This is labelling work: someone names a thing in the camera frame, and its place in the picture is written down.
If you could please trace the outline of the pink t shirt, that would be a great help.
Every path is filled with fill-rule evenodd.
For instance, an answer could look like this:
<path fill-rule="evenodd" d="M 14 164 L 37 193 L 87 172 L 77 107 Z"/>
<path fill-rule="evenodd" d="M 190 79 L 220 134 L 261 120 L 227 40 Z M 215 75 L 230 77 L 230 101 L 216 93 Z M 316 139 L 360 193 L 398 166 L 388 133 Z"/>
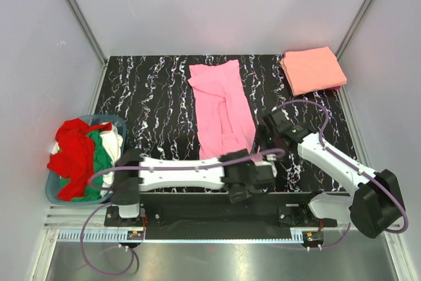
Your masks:
<path fill-rule="evenodd" d="M 251 152 L 256 126 L 241 81 L 239 61 L 195 64 L 188 80 L 195 98 L 199 158 Z"/>

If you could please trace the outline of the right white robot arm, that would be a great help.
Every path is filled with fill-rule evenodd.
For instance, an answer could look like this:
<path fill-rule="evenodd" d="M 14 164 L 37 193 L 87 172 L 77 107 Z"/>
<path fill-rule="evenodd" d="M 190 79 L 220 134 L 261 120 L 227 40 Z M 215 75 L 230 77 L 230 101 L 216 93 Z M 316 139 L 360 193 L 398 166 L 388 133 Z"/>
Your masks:
<path fill-rule="evenodd" d="M 294 151 L 317 166 L 347 192 L 347 195 L 318 193 L 299 209 L 300 221 L 313 226 L 321 219 L 353 224 L 368 238 L 376 238 L 402 217 L 405 211 L 396 175 L 381 172 L 350 158 L 306 124 L 294 124 L 281 110 L 263 116 L 258 143 L 268 149 Z"/>

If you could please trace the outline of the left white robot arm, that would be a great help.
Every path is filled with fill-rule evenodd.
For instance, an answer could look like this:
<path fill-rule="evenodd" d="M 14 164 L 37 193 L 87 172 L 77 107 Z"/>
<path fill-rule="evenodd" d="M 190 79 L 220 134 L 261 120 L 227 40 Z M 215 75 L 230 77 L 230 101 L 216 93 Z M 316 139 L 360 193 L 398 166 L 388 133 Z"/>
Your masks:
<path fill-rule="evenodd" d="M 114 168 L 111 203 L 129 226 L 142 217 L 140 193 L 161 188 L 195 187 L 226 190 L 230 203 L 245 201 L 253 194 L 275 186 L 271 161 L 283 157 L 282 149 L 250 154 L 246 149 L 196 161 L 169 161 L 144 157 L 131 149 Z"/>

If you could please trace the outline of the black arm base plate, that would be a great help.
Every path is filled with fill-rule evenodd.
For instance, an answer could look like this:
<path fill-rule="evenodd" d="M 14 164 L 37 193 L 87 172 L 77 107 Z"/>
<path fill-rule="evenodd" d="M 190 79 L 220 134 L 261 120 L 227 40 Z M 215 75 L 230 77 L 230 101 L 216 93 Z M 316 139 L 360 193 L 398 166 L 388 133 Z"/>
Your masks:
<path fill-rule="evenodd" d="M 143 193 L 141 212 L 123 219 L 117 205 L 107 207 L 105 226 L 129 227 L 147 224 L 168 226 L 181 221 L 263 222 L 280 227 L 335 227 L 331 218 L 316 218 L 308 202 L 315 193 L 262 193 L 231 203 L 227 193 Z"/>

